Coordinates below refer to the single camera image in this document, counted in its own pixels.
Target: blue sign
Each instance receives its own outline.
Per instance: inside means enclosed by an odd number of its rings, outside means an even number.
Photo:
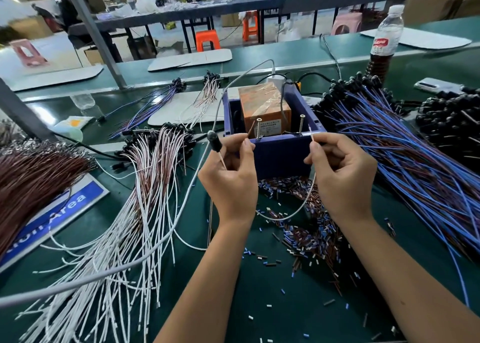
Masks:
[[[0,269],[15,257],[18,256],[20,258],[29,250],[38,246],[48,237],[49,233],[63,226],[63,224],[69,223],[73,220],[75,214],[86,210],[88,206],[92,205],[104,193],[106,194],[106,190],[96,180],[91,181],[66,201],[61,201],[32,220],[20,231],[7,250],[7,253],[3,256],[0,262]]]

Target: pink plastic stool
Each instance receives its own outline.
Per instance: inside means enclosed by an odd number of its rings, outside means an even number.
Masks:
[[[12,46],[18,58],[21,60],[21,63],[26,67],[41,66],[48,63],[45,57],[43,57],[40,52],[33,47],[33,44],[28,39],[12,41],[10,42],[10,46]],[[24,49],[28,50],[31,56],[27,55],[24,52]]]
[[[340,14],[335,18],[332,27],[332,36],[345,33],[356,33],[362,26],[362,13]]]

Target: left hand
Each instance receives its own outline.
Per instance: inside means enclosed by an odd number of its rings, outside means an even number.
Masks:
[[[250,229],[255,217],[258,199],[257,172],[254,163],[255,145],[246,133],[233,134],[221,139],[219,155],[210,151],[198,173],[198,179],[213,200],[220,216],[220,227],[244,225]]]

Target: purple plastic box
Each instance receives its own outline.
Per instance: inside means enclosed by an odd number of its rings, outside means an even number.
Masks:
[[[292,132],[298,132],[300,115],[305,115],[302,135],[300,133],[282,134],[264,137],[258,141],[250,139],[252,143],[256,144],[253,153],[259,180],[273,177],[309,176],[311,167],[303,163],[303,159],[310,153],[309,144],[312,141],[308,126],[311,127],[312,133],[326,132],[295,85],[285,85],[284,100],[292,110]],[[223,107],[225,135],[248,132],[245,130],[240,99],[229,100],[228,94],[225,93]]]

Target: smartphone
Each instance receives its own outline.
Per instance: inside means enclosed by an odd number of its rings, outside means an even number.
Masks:
[[[453,92],[455,94],[463,94],[461,90],[463,85],[449,83],[447,81],[442,81],[439,79],[432,79],[431,77],[426,77],[423,80],[418,81],[413,85],[414,88],[427,91],[429,93],[438,94],[441,91],[446,93]]]

